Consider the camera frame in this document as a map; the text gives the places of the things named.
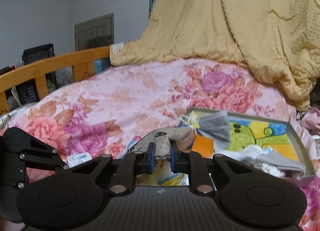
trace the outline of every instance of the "teal patterned fabric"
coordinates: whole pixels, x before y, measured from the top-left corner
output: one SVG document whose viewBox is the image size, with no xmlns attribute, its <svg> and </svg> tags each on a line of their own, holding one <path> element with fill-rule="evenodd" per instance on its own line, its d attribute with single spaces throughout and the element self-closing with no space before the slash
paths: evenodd
<svg viewBox="0 0 320 231">
<path fill-rule="evenodd" d="M 152 12 L 154 2 L 155 2 L 155 0 L 149 0 L 149 18 L 150 18 L 151 12 Z"/>
</svg>

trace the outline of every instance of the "bed sheet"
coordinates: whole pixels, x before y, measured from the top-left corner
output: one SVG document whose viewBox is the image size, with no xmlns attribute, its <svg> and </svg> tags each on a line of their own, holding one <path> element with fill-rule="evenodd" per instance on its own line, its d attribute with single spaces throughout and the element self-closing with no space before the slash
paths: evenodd
<svg viewBox="0 0 320 231">
<path fill-rule="evenodd" d="M 290 121 L 315 170 L 319 168 L 314 140 L 295 121 L 295 108 L 276 87 L 258 83 L 237 65 L 198 58 L 112 68 L 65 86 L 9 122 L 0 135 L 19 127 L 56 148 L 63 159 L 83 152 L 93 158 L 105 153 L 120 158 L 151 130 L 177 125 L 191 106 Z M 30 181 L 51 174 L 28 169 Z M 308 210 L 301 223 L 305 230 L 318 230 L 319 179 L 304 192 Z"/>
</svg>

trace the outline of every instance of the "orange paper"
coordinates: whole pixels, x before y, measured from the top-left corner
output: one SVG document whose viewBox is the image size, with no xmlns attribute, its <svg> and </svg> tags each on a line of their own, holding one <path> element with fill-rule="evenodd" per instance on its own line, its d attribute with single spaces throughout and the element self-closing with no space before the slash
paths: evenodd
<svg viewBox="0 0 320 231">
<path fill-rule="evenodd" d="M 202 135 L 197 135 L 191 151 L 198 152 L 204 158 L 212 158 L 213 140 Z"/>
</svg>

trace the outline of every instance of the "bed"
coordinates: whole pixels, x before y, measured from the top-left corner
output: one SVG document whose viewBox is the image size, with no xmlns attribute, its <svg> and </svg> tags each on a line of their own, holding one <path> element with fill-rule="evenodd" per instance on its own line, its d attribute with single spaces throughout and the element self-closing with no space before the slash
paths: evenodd
<svg viewBox="0 0 320 231">
<path fill-rule="evenodd" d="M 82 152 L 89 152 L 93 158 L 105 153 L 120 158 L 151 130 L 176 126 L 186 109 L 196 106 L 290 121 L 318 170 L 315 143 L 296 122 L 295 107 L 287 104 L 277 87 L 258 83 L 248 70 L 235 64 L 189 58 L 119 66 L 94 75 L 94 60 L 109 56 L 109 50 L 102 47 L 69 53 L 0 76 L 1 113 L 9 110 L 4 91 L 32 78 L 41 98 L 1 129 L 0 135 L 8 127 L 19 127 L 56 148 L 63 159 Z M 75 83 L 48 95 L 44 75 L 66 66 L 72 66 Z M 28 169 L 31 182 L 51 174 Z M 178 182 L 179 176 L 168 179 L 160 174 L 152 184 Z M 308 208 L 301 226 L 318 230 L 319 178 L 303 191 Z M 2 222 L 2 230 L 21 228 Z"/>
</svg>

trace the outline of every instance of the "wooden bed rail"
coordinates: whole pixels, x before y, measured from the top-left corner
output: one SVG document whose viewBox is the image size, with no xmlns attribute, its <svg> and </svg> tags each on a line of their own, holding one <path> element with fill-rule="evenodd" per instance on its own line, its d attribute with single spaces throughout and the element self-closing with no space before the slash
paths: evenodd
<svg viewBox="0 0 320 231">
<path fill-rule="evenodd" d="M 41 61 L 36 61 L 0 76 L 0 115 L 9 112 L 5 91 L 13 86 L 35 79 L 40 99 L 48 95 L 45 75 L 52 71 L 72 66 L 73 80 L 81 81 L 93 75 L 94 61 L 109 57 L 110 47 L 99 47 L 74 53 L 68 53 Z"/>
</svg>

